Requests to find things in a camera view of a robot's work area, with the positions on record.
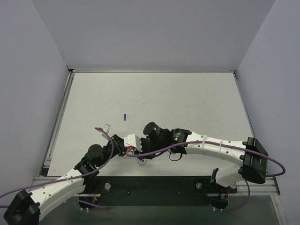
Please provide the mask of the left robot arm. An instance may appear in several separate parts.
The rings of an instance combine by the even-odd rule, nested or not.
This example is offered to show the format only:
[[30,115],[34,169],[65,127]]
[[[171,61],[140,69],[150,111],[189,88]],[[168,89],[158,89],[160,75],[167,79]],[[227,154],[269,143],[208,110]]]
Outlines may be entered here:
[[81,161],[62,177],[30,192],[20,191],[4,213],[5,221],[9,225],[39,224],[72,196],[94,191],[96,181],[93,178],[99,174],[97,169],[104,167],[116,155],[124,156],[126,151],[124,139],[117,135],[113,135],[103,147],[91,145]]

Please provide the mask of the white remote control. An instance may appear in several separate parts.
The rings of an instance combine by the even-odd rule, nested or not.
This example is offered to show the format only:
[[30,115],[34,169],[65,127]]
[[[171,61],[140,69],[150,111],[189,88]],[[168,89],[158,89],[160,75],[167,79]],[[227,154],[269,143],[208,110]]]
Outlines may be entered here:
[[144,159],[142,157],[137,157],[136,161],[137,161],[137,163],[138,163],[139,166],[144,166],[144,165],[147,164],[147,159]]

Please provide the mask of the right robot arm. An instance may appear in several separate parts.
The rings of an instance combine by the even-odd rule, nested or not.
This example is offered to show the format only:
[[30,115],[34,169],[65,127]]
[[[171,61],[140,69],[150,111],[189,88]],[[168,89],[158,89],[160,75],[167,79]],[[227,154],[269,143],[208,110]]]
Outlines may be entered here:
[[227,141],[199,135],[177,128],[168,130],[155,122],[148,123],[140,139],[141,153],[152,159],[151,152],[167,148],[170,153],[180,155],[203,155],[231,163],[223,168],[215,168],[211,182],[225,188],[234,187],[241,180],[256,184],[265,183],[268,153],[260,142],[252,137],[246,141]]

